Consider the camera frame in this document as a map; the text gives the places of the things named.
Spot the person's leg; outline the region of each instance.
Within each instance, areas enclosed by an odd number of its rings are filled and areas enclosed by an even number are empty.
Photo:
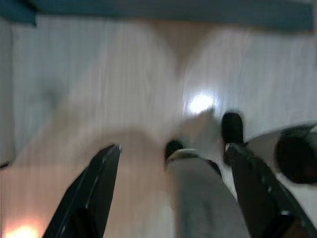
[[[215,163],[178,141],[167,144],[165,157],[178,238],[250,237]]]

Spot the wooden floor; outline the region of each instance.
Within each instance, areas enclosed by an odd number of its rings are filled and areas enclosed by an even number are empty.
[[[40,237],[68,185],[112,141],[123,154],[105,237],[171,238],[163,148],[182,125],[207,108],[216,119],[242,111],[247,138],[317,120],[312,35],[201,23],[37,22],[13,27],[17,159],[0,173],[5,238]],[[219,153],[210,159],[221,161]],[[316,190],[291,187],[317,225]]]

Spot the laminate floor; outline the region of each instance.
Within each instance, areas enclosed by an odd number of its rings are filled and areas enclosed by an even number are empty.
[[[106,238],[173,237],[163,149],[179,130],[220,159],[218,126],[243,112],[246,137],[317,120],[313,35],[204,23],[40,16],[13,26],[14,165],[0,173],[2,230],[40,237],[99,149],[123,154]],[[316,189],[289,185],[317,225]]]

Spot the gray pants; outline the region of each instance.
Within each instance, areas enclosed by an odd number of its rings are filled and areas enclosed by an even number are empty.
[[[178,238],[250,237],[237,201],[195,151],[176,151],[166,174]]]

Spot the pant leg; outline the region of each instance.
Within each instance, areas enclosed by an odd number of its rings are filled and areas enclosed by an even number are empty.
[[[199,157],[172,160],[166,173],[178,238],[250,237],[239,205],[221,177]]]

